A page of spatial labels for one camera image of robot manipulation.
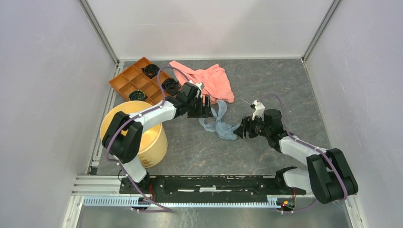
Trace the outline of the light blue plastic trash bag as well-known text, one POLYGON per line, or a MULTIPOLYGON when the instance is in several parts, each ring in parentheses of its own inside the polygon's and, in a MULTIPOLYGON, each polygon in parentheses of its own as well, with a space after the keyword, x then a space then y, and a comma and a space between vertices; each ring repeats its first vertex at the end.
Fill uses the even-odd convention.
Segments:
POLYGON ((235 131, 240 127, 240 124, 234 126, 222 121, 223 116, 227 112, 227 104, 223 100, 218 100, 218 110, 211 108, 212 116, 215 118, 213 122, 205 123, 205 118, 199 118, 199 123, 208 132, 215 132, 221 139, 236 140, 238 136, 235 131))

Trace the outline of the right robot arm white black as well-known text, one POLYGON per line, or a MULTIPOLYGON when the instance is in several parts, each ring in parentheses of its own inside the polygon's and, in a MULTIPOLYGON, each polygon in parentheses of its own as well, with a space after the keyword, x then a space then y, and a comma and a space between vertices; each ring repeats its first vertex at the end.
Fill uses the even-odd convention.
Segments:
POLYGON ((240 138, 266 138, 269 146, 288 155, 307 167, 283 168, 276 173, 274 186, 286 194, 293 188, 311 192, 322 204, 345 200, 359 191, 350 166, 338 148, 324 149, 313 146, 286 131, 279 110, 268 109, 262 116, 245 116, 235 131, 240 138))

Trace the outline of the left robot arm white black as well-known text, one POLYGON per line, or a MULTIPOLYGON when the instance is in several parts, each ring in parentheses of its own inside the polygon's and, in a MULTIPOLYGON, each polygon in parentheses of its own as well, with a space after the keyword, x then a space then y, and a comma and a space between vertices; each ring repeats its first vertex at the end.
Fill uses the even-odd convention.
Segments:
POLYGON ((189 81, 176 96, 164 97, 150 108, 131 114, 118 111, 112 116, 106 132, 101 134, 102 146, 116 158, 137 193, 149 189, 147 171, 138 156, 143 133, 184 114, 189 118, 211 117, 210 98, 202 96, 203 88, 203 83, 189 81))

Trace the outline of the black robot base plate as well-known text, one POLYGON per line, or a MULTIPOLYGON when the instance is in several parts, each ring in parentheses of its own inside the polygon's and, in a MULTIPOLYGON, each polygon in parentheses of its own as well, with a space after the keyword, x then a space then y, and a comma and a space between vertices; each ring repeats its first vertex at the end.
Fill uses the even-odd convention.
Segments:
POLYGON ((304 195, 275 176, 164 176, 146 178, 139 189, 157 203, 261 203, 267 196, 304 195))

